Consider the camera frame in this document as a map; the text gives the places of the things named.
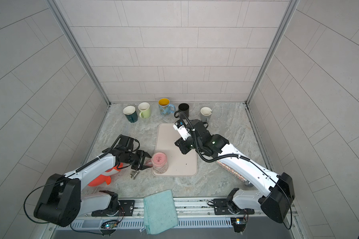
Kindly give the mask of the light green mug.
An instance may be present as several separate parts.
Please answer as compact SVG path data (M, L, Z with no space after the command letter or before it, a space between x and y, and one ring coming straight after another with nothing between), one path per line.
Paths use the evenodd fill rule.
M151 108L148 102L143 102L138 105L139 117L143 119L148 119L151 116Z

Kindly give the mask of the dark green mug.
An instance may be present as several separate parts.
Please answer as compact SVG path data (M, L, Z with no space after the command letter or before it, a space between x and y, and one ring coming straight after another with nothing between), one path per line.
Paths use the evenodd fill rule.
M131 123L135 123L138 121L138 114L136 108L134 106L127 106L123 109L123 114L127 118L127 120Z

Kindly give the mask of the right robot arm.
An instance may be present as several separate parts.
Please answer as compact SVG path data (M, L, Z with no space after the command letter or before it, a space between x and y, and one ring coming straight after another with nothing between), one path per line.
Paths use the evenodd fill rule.
M174 123L174 129L180 134L175 145L182 154L195 150L203 161L226 165L257 189L256 193L245 193L234 188L227 197L231 213L237 214L244 209L260 210L274 222L284 222L295 199L290 175L277 174L251 160L223 136L210 134L198 119L189 123L179 119Z

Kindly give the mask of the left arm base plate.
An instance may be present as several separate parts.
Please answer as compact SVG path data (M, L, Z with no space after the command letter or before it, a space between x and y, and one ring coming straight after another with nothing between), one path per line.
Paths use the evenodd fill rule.
M135 200L111 201L104 210L98 210L91 213L92 217L122 217L132 216Z

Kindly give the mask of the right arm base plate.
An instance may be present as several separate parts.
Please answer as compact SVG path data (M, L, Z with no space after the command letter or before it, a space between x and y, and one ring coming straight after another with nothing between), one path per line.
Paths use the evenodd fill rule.
M207 203L210 207L214 208L216 215L254 215L253 209L240 209L232 200L227 199L213 199Z

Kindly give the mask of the black mug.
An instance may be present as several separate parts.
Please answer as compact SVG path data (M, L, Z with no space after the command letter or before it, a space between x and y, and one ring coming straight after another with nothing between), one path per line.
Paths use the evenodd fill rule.
M178 110L174 112L174 117L179 118L180 112L183 112L187 117L189 117L189 105L187 103L179 104Z

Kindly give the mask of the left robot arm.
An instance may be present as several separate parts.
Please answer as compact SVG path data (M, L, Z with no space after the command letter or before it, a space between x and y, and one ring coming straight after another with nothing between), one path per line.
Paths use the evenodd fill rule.
M66 227L77 216L114 216L120 213L118 194L108 190L83 196L81 191L93 180L111 169L131 167L139 171L151 168L145 159L151 156L135 147L138 140L119 135L102 154L85 165L65 174L50 176L34 210L34 217L47 223Z

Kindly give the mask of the grey mug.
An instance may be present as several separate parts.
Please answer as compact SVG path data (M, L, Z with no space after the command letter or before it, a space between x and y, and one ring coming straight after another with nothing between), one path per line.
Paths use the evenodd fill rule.
M212 115L212 109L209 107L202 107L200 110L200 118L202 122L209 122Z

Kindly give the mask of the pink mug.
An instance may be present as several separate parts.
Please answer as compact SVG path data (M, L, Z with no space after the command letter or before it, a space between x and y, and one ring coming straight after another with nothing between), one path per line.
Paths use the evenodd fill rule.
M155 153L151 160L146 163L146 166L151 166L154 174L165 173L169 167L166 154L163 152Z

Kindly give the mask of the blue butterfly mug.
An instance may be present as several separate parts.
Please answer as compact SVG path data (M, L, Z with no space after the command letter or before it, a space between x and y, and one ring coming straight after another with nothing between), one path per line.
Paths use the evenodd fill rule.
M162 98L158 101L160 113L164 116L173 114L176 111L176 107L171 104L170 100L167 98Z

